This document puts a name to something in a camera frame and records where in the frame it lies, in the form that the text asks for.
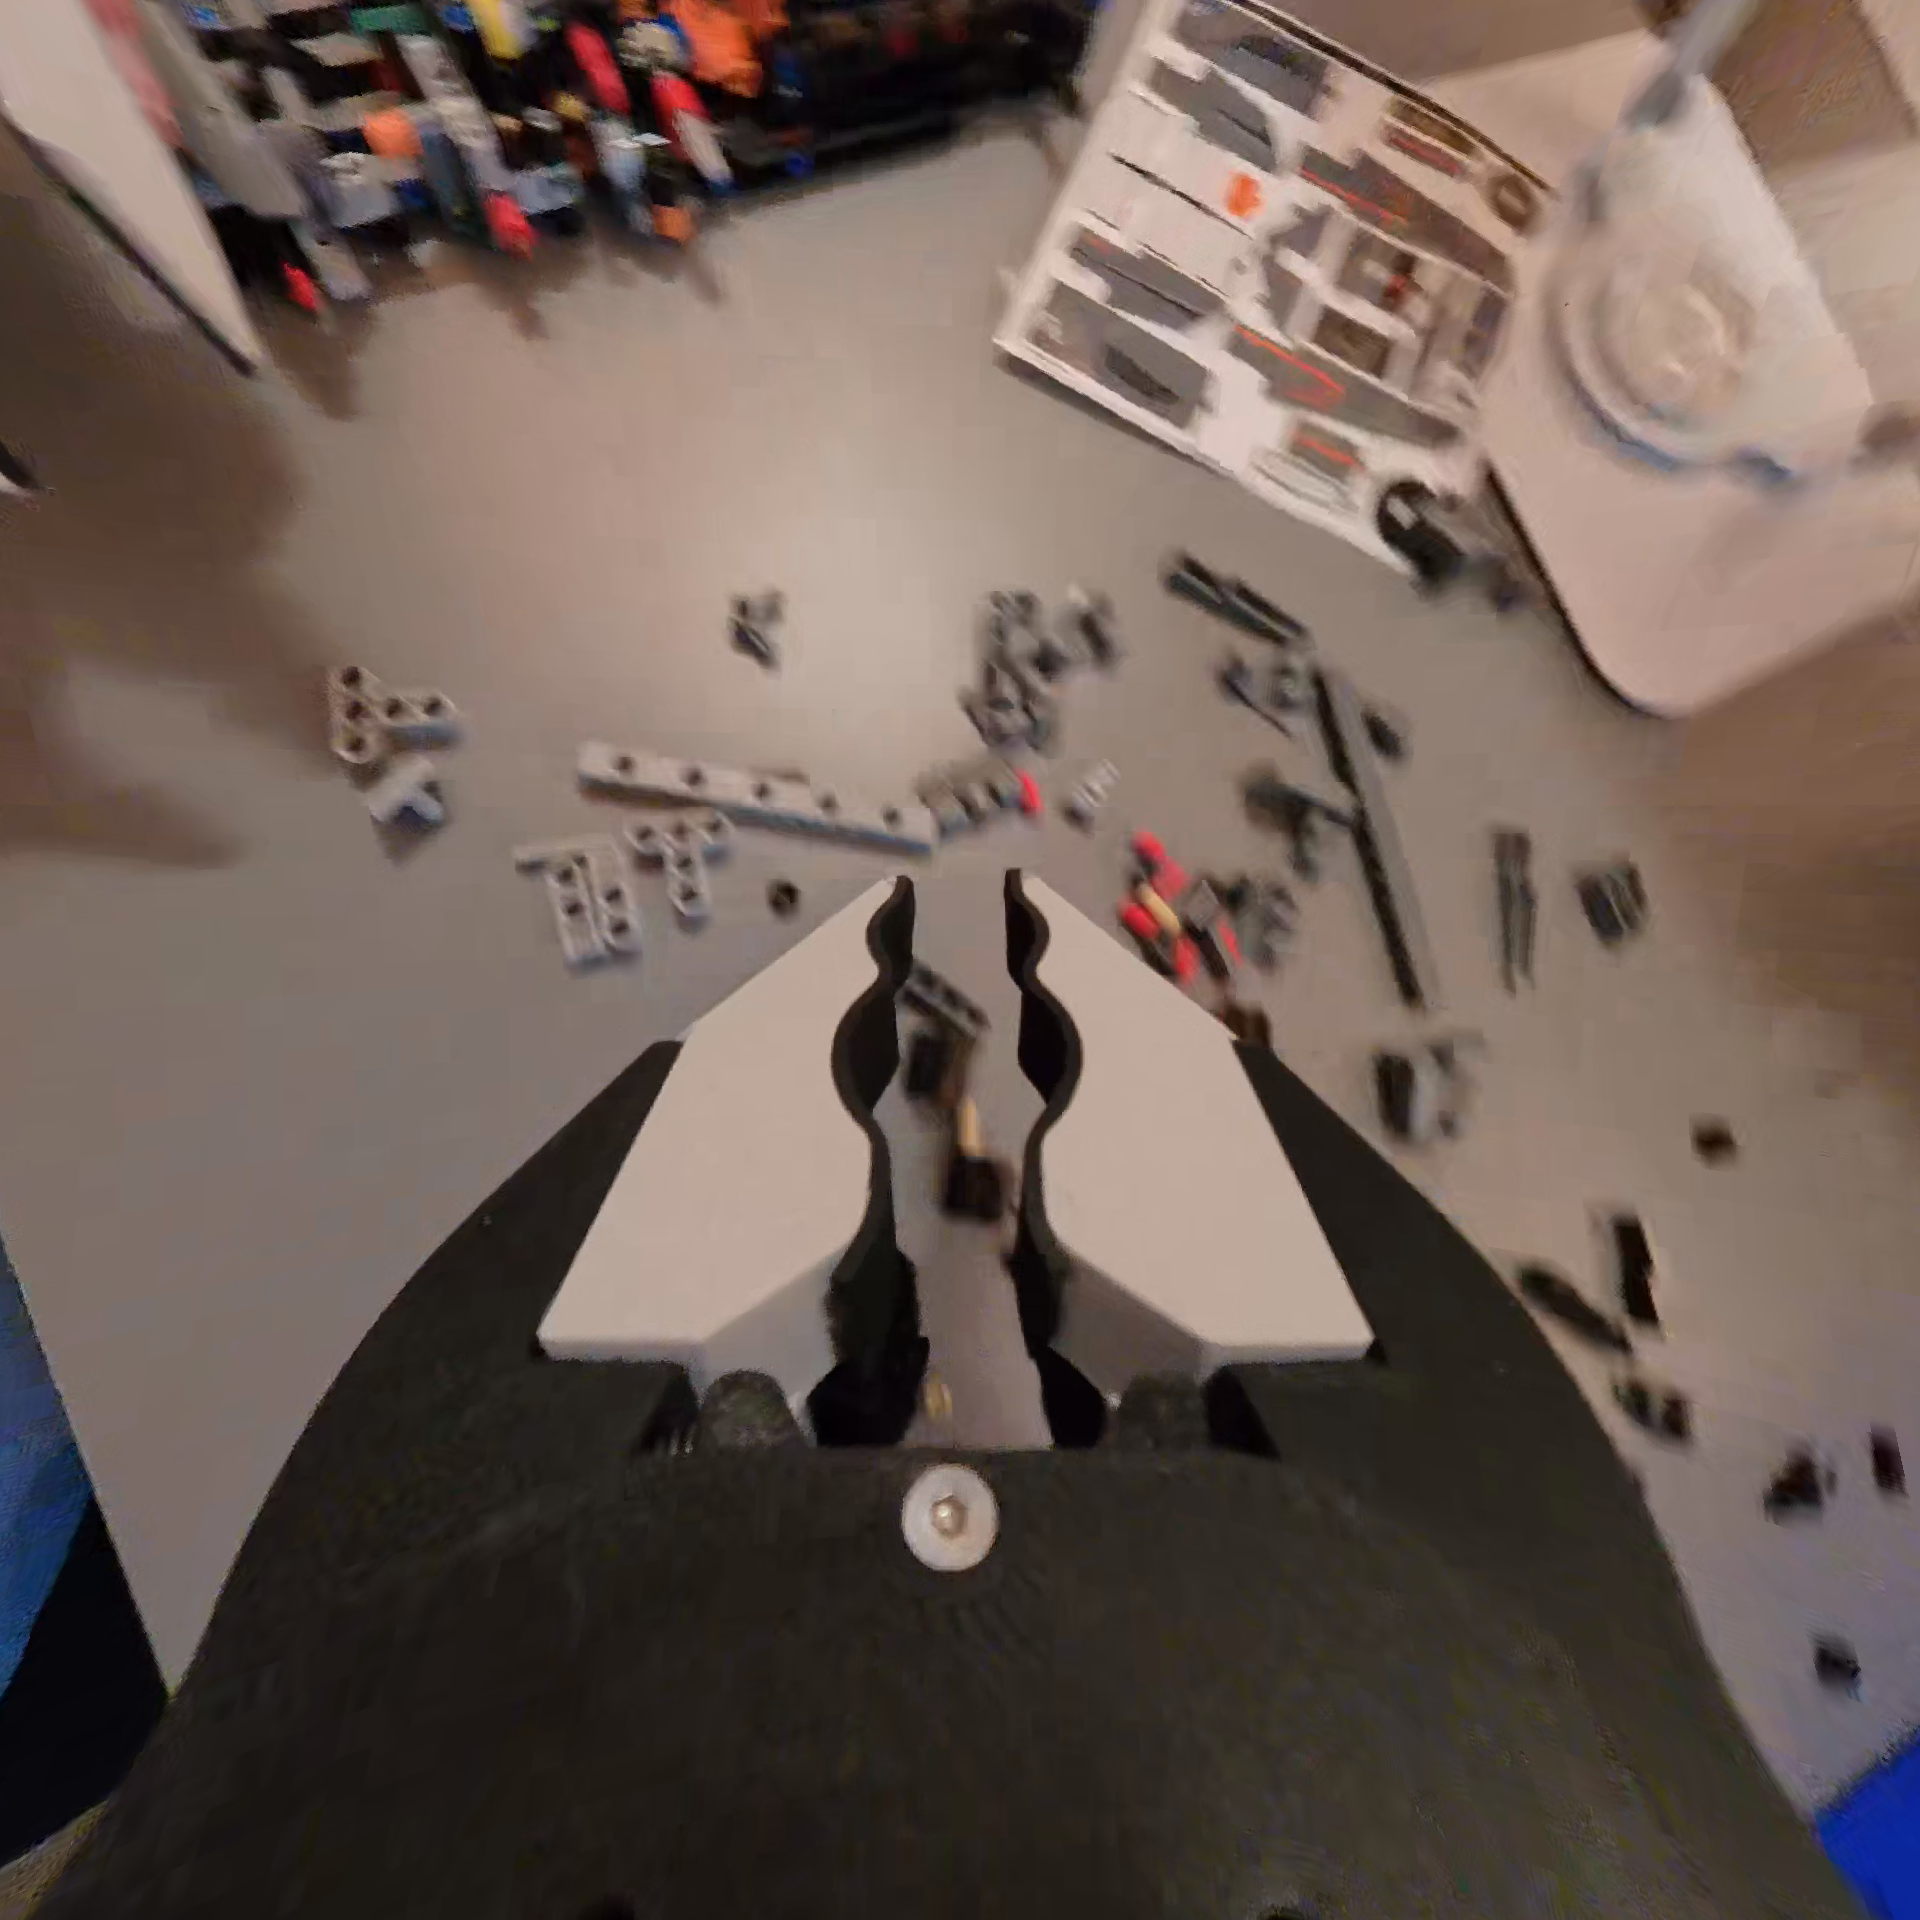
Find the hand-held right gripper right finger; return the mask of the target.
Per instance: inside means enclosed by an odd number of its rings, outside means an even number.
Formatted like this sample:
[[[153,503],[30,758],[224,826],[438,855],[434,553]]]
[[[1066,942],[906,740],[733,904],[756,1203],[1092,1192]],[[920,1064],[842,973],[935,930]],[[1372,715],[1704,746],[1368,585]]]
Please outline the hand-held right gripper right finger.
[[[1048,1440],[1099,1447],[1141,1391],[1206,1416],[1230,1370],[1367,1360],[1374,1327],[1250,1074],[1274,1055],[1041,877],[1006,873],[1002,911],[1041,1101],[1008,1268]]]

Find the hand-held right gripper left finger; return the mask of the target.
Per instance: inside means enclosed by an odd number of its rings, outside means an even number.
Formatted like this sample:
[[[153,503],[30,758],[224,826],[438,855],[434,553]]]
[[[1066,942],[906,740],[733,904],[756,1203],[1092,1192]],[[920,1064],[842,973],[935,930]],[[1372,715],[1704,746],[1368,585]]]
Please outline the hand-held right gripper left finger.
[[[829,1447],[915,1421],[928,1341],[877,1117],[917,891],[877,882],[654,1048],[665,1068],[538,1329],[545,1358],[773,1383]]]

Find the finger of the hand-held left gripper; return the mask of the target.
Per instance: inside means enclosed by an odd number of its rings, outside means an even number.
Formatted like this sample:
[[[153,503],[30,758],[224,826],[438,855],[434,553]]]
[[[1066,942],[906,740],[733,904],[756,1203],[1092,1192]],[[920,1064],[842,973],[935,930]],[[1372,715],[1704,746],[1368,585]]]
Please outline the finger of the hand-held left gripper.
[[[237,372],[257,372],[261,343],[246,301],[173,139],[132,84],[133,52],[88,4],[6,2],[4,128]]]

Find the pile of small lego pieces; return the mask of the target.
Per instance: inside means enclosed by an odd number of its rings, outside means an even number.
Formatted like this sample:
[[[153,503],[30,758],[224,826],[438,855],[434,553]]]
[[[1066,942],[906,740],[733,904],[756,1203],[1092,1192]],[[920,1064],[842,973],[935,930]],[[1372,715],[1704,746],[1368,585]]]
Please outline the pile of small lego pieces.
[[[1549,613],[1389,596],[1286,673],[1254,760],[1186,669],[1106,817],[1095,921],[1272,1054],[1250,1074],[1374,1327],[1359,1363],[1123,1409],[1068,1493],[1152,1595],[1385,1662],[1438,1613],[1538,1620],[1600,1686],[1702,1640],[1795,1795],[1917,1724],[1917,873],[1818,844],[1824,795],[1735,713],[1633,715]],[[1358,689],[1438,968],[1396,992],[1316,731]],[[1842,855],[1840,868],[1791,855]]]

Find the angled lego beam with panel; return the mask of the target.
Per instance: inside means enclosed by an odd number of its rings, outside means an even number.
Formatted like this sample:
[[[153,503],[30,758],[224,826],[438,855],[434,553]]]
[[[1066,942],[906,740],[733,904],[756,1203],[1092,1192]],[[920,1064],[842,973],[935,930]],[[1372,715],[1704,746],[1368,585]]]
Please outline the angled lego beam with panel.
[[[968,1094],[990,1019],[971,995],[924,964],[906,973],[900,1006],[917,1023],[906,1033],[906,1097],[951,1112]]]

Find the light grey double lego beam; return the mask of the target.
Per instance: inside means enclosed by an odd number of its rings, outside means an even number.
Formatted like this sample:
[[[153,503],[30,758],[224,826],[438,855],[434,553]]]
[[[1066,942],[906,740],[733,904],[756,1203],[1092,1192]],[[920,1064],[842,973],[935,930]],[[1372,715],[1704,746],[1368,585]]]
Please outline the light grey double lego beam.
[[[571,973],[638,961],[643,922],[620,844],[609,833],[521,844],[521,875],[538,877]]]

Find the light grey T-shaped lego beam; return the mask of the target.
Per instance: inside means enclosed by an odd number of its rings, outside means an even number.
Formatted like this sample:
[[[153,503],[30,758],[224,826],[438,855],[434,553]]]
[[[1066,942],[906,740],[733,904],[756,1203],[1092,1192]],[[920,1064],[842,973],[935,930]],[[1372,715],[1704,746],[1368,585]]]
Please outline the light grey T-shaped lego beam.
[[[676,922],[704,930],[713,919],[713,873],[733,857],[731,817],[711,809],[634,817],[620,839],[640,866],[660,873]]]

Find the long dark grey lego plate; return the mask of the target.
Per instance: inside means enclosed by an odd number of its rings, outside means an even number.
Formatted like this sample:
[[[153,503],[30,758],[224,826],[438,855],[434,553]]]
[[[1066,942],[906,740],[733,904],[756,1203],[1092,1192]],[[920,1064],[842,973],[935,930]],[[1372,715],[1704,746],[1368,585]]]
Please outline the long dark grey lego plate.
[[[1440,1015],[1438,968],[1359,693],[1332,666],[1319,666],[1314,678],[1323,746],[1352,797],[1354,846],[1396,992],[1414,1015]]]

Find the long light grey lego beam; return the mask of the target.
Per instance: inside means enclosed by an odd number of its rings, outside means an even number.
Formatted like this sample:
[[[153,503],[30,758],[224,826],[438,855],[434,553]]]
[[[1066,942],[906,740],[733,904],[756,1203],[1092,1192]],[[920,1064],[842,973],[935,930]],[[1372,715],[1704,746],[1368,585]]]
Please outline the long light grey lego beam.
[[[842,788],[747,773],[713,760],[591,740],[576,753],[574,773],[580,788],[600,798],[645,804],[654,809],[704,809],[753,829],[809,835],[915,859],[929,857],[944,842],[944,829],[926,804],[860,802]]]

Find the partly built lego model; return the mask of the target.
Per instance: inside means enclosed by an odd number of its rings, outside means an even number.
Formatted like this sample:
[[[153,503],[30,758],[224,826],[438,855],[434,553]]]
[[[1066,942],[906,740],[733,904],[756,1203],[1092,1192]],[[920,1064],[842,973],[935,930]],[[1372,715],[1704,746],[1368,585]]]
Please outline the partly built lego model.
[[[1079,106],[1073,2],[139,4],[241,287],[305,316],[438,243],[525,259],[600,216],[691,252],[740,192]]]

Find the light grey triangular lego beam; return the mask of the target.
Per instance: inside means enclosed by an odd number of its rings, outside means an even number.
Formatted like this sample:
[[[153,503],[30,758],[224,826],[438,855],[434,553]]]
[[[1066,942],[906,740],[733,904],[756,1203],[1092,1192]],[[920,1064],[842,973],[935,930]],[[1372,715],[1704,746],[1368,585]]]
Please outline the light grey triangular lego beam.
[[[429,687],[396,687],[372,671],[347,666],[328,673],[326,744],[352,775],[370,775],[398,753],[430,751],[461,738],[454,702]]]

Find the dark lego gear assembly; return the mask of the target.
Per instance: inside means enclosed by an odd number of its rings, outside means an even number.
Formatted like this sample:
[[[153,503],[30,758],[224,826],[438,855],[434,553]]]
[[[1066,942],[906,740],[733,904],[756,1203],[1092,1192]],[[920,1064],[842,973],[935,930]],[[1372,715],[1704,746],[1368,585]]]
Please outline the dark lego gear assembly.
[[[1376,529],[1425,598],[1474,589],[1501,613],[1525,600],[1527,576],[1503,520],[1474,498],[1443,496],[1401,478],[1379,492]]]

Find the person's blue grey clothing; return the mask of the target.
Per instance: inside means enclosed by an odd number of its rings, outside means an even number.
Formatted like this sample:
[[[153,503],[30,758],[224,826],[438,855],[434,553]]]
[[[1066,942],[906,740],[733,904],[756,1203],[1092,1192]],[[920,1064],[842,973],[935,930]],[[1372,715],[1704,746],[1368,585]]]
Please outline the person's blue grey clothing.
[[[88,1478],[55,1370],[17,1283],[2,1261],[2,1691],[84,1522]]]

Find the blue plastic bin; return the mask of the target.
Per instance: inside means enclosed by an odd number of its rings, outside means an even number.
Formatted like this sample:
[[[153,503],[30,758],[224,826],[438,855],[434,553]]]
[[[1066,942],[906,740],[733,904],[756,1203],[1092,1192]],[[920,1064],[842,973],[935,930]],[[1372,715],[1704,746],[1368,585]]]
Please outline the blue plastic bin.
[[[1877,1919],[1919,1917],[1919,1740],[1871,1766],[1815,1817],[1828,1859]]]

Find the white rounded base plate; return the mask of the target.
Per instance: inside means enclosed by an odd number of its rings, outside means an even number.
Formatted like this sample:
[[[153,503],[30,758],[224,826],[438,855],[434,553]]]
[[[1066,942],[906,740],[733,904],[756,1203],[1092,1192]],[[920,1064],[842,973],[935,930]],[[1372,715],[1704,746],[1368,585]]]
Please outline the white rounded base plate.
[[[1833,645],[1917,589],[1917,472],[1811,496],[1669,474],[1629,456],[1572,396],[1549,330],[1569,185],[1664,50],[1633,33],[1516,61],[1478,75],[1478,106],[1523,152],[1552,152],[1560,185],[1487,396],[1492,478],[1589,664],[1633,707],[1674,718]]]

